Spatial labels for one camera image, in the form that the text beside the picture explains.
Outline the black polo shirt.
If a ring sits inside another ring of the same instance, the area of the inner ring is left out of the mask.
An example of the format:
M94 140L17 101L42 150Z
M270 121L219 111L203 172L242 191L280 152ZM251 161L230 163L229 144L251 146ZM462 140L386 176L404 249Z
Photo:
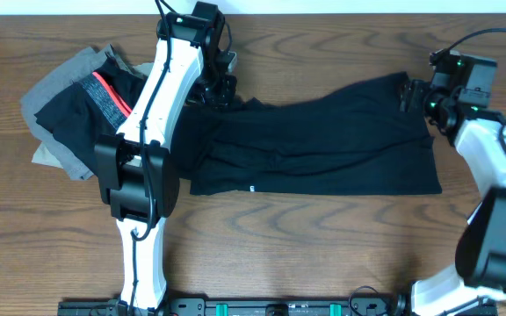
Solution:
M429 195L437 178L423 116L400 108L404 72L318 99L275 106L235 100L225 111L186 106L171 154L193 195Z

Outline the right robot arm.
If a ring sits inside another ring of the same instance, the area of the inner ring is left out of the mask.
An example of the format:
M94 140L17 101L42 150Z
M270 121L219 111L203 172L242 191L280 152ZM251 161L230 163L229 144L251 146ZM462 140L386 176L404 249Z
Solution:
M506 118L488 109L494 61L440 61L428 82L414 80L403 111L422 111L470 168L481 201L467 220L452 265L413 283L408 315L494 315L506 300Z

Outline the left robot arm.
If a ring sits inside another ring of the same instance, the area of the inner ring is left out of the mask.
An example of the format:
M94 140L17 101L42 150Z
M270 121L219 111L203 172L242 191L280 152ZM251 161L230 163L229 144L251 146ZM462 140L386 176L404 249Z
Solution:
M226 110L234 101L236 54L219 47L230 34L217 7L202 3L190 15L168 13L157 26L155 64L115 135L95 146L98 183L122 240L125 280L118 315L165 311L163 237L179 193L170 147L186 105Z

